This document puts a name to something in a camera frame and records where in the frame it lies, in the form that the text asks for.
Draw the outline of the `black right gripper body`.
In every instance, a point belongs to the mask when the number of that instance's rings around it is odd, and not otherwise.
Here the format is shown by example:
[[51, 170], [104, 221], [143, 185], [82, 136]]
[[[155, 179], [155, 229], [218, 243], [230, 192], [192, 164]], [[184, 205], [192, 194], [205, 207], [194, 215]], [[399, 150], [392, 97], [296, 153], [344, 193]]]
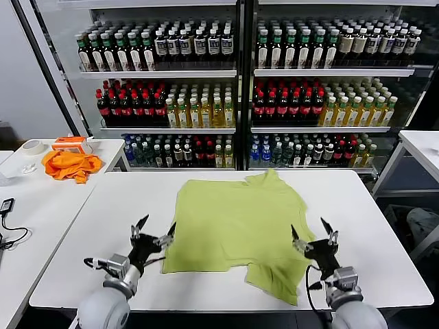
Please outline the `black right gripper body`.
[[340, 268], [335, 255], [339, 245], [328, 239], [321, 239], [307, 244], [305, 249], [305, 258], [314, 260], [322, 273], [333, 273]]

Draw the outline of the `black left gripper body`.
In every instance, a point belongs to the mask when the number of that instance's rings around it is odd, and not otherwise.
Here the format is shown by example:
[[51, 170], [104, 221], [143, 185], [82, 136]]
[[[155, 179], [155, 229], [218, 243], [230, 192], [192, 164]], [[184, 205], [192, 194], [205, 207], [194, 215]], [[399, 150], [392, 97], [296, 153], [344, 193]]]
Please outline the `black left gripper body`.
[[128, 254], [130, 264], [135, 266], [139, 271], [143, 271], [150, 255], [162, 251], [163, 237], [138, 234], [132, 235], [130, 242], [132, 246]]

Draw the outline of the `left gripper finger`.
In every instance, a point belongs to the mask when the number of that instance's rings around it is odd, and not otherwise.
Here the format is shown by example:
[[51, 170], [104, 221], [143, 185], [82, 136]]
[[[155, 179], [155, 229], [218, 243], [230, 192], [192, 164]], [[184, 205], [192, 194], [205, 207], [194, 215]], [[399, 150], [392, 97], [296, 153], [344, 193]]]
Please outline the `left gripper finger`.
[[149, 215], [144, 216], [135, 225], [131, 225], [131, 239], [139, 239], [140, 231], [148, 220]]
[[176, 229], [176, 222], [172, 224], [167, 234], [158, 237], [153, 241], [155, 245], [171, 245], [174, 241], [174, 232]]

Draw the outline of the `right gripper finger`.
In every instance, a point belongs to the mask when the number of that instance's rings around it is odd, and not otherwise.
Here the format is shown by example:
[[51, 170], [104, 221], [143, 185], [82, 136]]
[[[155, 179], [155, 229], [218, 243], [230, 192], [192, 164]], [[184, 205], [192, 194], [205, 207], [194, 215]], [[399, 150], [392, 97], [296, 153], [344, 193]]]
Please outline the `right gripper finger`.
[[298, 252], [306, 252], [309, 250], [309, 245], [306, 241], [299, 238], [299, 235], [297, 231], [294, 229], [293, 225], [291, 225], [291, 231], [292, 231], [292, 244], [294, 248]]
[[329, 245], [337, 245], [338, 231], [334, 230], [332, 228], [332, 226], [327, 221], [325, 221], [322, 217], [320, 218], [320, 220], [324, 226], [324, 229], [326, 230], [326, 232], [329, 236], [328, 244]]

